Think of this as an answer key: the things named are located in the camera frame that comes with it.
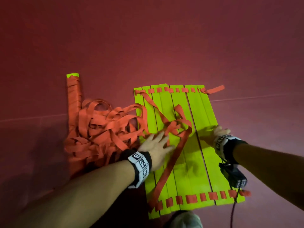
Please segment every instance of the cord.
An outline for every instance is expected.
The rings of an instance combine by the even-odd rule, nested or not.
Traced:
[[[237,195],[234,198],[234,203],[233,203],[233,206],[232,206],[231,217],[230,217],[230,228],[232,228],[234,208],[235,208],[235,204],[237,203],[237,197],[239,195],[240,189],[241,189],[241,187],[239,187],[239,189],[237,191]]]

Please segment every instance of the person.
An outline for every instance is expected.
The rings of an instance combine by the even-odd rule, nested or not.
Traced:
[[[215,147],[218,136],[230,134],[229,129],[217,126],[208,136],[200,137]],[[140,155],[150,164],[150,171],[159,169],[166,154],[174,147],[165,147],[169,139],[150,135],[139,147]],[[278,195],[304,210],[304,158],[239,142],[230,153],[218,152],[226,159],[242,165]],[[136,180],[135,165],[122,160],[96,169],[69,181],[62,188],[29,205],[7,227],[90,227],[112,205],[115,199]],[[202,227],[193,213],[177,214],[169,227]]]

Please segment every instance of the red floor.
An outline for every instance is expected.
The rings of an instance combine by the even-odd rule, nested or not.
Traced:
[[[134,87],[224,84],[210,96],[220,124],[251,144],[303,156],[303,4],[2,0],[0,224],[68,179],[67,73],[80,73],[86,98],[114,106],[132,104]],[[235,227],[302,225],[302,211],[244,172],[253,196],[237,205]],[[196,213],[204,228],[228,227],[230,210]]]

